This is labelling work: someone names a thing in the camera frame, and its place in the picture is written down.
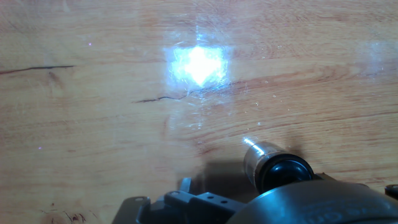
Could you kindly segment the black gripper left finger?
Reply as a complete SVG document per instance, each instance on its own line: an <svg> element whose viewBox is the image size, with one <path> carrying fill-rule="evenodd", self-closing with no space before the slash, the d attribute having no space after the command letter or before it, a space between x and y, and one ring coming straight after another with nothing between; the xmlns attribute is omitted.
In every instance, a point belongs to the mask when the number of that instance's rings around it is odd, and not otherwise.
<svg viewBox="0 0 398 224"><path fill-rule="evenodd" d="M191 178L184 178L178 190L166 193L155 202L144 196L125 199L112 224L227 223L246 206L209 192L192 194L191 183Z"/></svg>

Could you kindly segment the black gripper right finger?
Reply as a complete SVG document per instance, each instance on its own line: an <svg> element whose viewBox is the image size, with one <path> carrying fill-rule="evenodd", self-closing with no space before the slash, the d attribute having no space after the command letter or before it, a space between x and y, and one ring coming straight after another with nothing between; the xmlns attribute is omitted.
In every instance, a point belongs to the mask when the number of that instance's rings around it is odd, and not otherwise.
<svg viewBox="0 0 398 224"><path fill-rule="evenodd" d="M392 185L385 186L384 193L389 197L398 199L398 185L392 184Z"/></svg>

